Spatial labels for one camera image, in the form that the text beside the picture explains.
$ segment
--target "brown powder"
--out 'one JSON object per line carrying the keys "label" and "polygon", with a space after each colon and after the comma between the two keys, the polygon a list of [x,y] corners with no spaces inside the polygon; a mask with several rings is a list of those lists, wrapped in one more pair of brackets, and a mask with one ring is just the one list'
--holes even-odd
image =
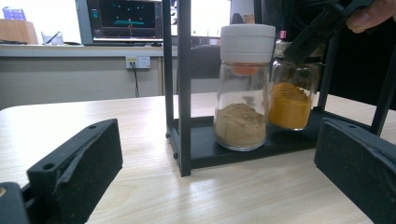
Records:
{"label": "brown powder", "polygon": [[308,123],[311,104],[309,96],[298,87],[276,84],[271,89],[268,121],[288,129],[302,129]]}
{"label": "brown powder", "polygon": [[217,113],[215,132],[225,145],[253,149],[265,139],[265,119],[250,105],[227,105]]}

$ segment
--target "table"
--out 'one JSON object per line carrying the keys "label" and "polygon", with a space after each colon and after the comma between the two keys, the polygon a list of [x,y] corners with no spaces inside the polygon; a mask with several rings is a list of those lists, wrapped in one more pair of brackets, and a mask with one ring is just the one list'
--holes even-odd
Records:
{"label": "table", "polygon": [[[328,111],[371,123],[374,106],[329,97]],[[193,117],[213,115],[215,94],[191,100]],[[1,110],[0,181],[24,186],[28,168],[105,119],[118,119],[123,168],[89,223],[372,223],[316,168],[314,149],[181,177],[165,138],[162,96]],[[389,111],[381,137],[396,144],[394,134],[396,112]]]}

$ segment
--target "finger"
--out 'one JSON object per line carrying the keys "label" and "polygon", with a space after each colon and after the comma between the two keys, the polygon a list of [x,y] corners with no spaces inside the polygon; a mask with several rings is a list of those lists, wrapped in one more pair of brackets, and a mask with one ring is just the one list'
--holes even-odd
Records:
{"label": "finger", "polygon": [[396,1],[374,0],[367,8],[355,11],[347,20],[346,26],[355,33],[377,26],[396,14]]}

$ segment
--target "power cord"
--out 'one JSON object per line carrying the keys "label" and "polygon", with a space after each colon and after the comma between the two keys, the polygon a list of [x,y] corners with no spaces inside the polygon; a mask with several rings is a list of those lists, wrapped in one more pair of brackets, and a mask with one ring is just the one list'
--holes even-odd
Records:
{"label": "power cord", "polygon": [[134,71],[134,80],[136,81],[136,84],[134,85],[134,95],[136,98],[139,98],[139,85],[137,84],[137,73],[136,73],[136,66],[134,63],[130,63],[132,70]]}

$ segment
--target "jar with orange powder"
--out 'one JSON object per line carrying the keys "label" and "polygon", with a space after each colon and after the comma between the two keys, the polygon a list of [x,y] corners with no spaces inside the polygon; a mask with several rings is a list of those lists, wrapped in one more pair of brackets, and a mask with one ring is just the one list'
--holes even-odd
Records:
{"label": "jar with orange powder", "polygon": [[283,54],[290,42],[276,41],[270,78],[268,121],[275,126],[301,130],[306,127],[318,90],[324,46],[311,53],[302,64],[294,64]]}
{"label": "jar with orange powder", "polygon": [[214,117],[217,142],[250,151],[265,141],[275,27],[234,24],[221,29],[219,89]]}

